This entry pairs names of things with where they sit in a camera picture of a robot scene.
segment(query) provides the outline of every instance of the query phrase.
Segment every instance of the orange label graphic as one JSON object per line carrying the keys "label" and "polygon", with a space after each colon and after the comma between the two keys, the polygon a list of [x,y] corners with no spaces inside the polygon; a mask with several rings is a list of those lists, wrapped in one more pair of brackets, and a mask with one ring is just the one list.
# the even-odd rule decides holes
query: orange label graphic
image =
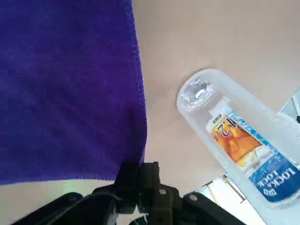
{"label": "orange label graphic", "polygon": [[216,121],[212,135],[230,158],[240,166],[245,166],[245,158],[262,144],[240,125],[227,116]]}

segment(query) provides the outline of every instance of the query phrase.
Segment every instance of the purple towel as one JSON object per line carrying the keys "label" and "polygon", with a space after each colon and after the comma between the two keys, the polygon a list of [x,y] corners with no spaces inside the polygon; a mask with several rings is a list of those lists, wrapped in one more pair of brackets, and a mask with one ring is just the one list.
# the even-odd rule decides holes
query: purple towel
{"label": "purple towel", "polygon": [[0,33],[1,184],[110,180],[143,160],[130,0],[2,0]]}

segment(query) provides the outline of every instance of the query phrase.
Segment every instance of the blue label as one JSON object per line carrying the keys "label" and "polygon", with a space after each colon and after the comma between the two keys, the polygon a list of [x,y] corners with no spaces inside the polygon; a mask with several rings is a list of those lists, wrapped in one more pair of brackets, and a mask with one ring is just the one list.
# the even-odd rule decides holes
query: blue label
{"label": "blue label", "polygon": [[274,203],[296,193],[300,188],[300,171],[234,110],[230,109],[227,115],[274,153],[249,177],[262,195]]}

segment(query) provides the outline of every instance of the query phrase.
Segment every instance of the beige table surface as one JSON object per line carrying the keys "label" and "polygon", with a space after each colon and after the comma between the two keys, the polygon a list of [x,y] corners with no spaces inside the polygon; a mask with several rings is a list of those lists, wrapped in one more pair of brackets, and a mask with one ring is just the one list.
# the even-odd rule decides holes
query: beige table surface
{"label": "beige table surface", "polygon": [[[300,1],[134,0],[148,118],[146,161],[181,194],[223,173],[176,110],[183,82],[215,67],[278,111],[300,85]],[[0,187],[0,224],[68,192],[87,194],[103,181]],[[128,218],[119,224],[128,224]]]}

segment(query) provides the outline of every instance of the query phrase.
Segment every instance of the clear plastic container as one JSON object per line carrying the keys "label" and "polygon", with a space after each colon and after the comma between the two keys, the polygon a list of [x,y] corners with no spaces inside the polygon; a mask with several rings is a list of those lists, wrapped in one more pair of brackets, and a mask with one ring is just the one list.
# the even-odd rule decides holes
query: clear plastic container
{"label": "clear plastic container", "polygon": [[300,224],[299,126],[213,68],[184,83],[177,108],[267,224]]}

